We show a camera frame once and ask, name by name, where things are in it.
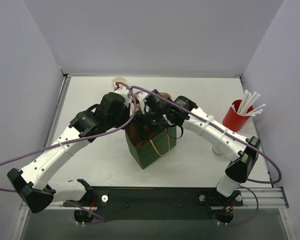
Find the green paper bag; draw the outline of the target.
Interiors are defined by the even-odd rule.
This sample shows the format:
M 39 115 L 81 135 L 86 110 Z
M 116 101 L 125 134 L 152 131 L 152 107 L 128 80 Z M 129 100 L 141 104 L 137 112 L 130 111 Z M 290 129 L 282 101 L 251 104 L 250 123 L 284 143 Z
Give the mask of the green paper bag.
M 126 127 L 125 138 L 130 154 L 145 169 L 177 145 L 177 127 L 165 127 L 139 112 Z

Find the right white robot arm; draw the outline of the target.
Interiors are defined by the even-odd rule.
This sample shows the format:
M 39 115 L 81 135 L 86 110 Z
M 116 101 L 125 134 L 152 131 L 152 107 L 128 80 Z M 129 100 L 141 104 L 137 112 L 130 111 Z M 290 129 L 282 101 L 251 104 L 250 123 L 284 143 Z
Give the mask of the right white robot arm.
M 259 156 L 260 140 L 257 137 L 247 138 L 231 131 L 182 95 L 175 100 L 164 101 L 159 92 L 153 90 L 152 94 L 142 91 L 136 98 L 141 115 L 149 125 L 163 129 L 178 126 L 191 131 L 230 159 L 216 186 L 218 193 L 229 197 L 240 184 L 247 181 Z

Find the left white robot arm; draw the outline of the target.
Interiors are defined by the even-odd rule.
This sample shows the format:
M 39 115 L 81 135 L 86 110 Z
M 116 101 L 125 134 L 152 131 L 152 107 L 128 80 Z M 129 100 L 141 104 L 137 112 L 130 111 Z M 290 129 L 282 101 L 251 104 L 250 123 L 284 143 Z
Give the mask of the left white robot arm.
M 79 112 L 54 145 L 21 169 L 7 173 L 13 188 L 32 213 L 39 213 L 52 202 L 77 201 L 86 206 L 94 198 L 93 188 L 83 179 L 51 182 L 55 173 L 78 151 L 95 140 L 95 135 L 119 128 L 130 117 L 128 90 L 105 94 L 99 104 Z

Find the white paper cups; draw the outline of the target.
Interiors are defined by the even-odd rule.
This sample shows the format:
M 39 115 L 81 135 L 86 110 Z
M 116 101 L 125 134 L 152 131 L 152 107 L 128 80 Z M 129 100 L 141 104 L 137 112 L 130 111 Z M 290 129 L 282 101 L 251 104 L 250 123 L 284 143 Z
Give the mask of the white paper cups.
M 127 80 L 123 77 L 116 77 L 111 81 L 111 85 L 114 90 L 120 88 L 122 84 L 124 85 L 128 84 Z

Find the white paper cup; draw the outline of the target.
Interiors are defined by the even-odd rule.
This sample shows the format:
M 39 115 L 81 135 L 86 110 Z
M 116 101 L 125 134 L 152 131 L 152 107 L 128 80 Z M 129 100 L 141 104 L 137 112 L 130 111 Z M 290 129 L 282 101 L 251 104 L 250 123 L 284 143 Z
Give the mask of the white paper cup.
M 212 146 L 211 149 L 212 149 L 212 152 L 215 155 L 217 155 L 217 156 L 222 156 L 223 155 L 223 152 L 219 148 L 215 147 L 214 145 Z

